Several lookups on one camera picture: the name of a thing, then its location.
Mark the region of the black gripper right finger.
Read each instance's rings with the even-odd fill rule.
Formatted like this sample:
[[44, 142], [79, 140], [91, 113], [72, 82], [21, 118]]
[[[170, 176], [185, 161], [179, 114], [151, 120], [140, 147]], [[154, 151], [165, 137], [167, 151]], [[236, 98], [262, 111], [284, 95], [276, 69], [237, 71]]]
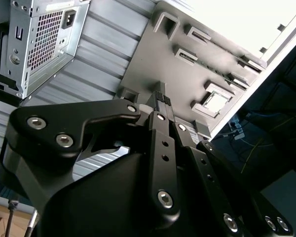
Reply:
[[201, 198], [200, 208], [188, 201], [191, 222], [204, 237], [292, 237], [288, 220], [208, 141], [195, 144], [186, 127], [174, 119], [164, 96], [171, 133], [185, 165], [188, 198]]

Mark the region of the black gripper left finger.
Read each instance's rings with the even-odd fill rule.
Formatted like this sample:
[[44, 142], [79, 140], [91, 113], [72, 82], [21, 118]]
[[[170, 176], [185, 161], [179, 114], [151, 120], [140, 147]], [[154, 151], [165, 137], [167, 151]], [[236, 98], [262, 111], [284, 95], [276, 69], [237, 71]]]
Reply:
[[127, 154], [147, 158], [167, 188], [176, 168], [163, 96], [149, 106], [125, 99], [22, 107], [10, 115], [3, 165], [42, 213], [59, 190]]

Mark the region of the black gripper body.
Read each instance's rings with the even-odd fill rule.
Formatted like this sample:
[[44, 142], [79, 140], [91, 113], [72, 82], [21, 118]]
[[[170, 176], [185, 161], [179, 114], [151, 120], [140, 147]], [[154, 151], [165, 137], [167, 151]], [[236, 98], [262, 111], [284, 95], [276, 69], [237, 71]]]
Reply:
[[127, 154], [70, 183], [42, 209], [36, 237], [202, 237], [191, 222], [185, 170], [167, 188], [148, 171], [147, 158]]

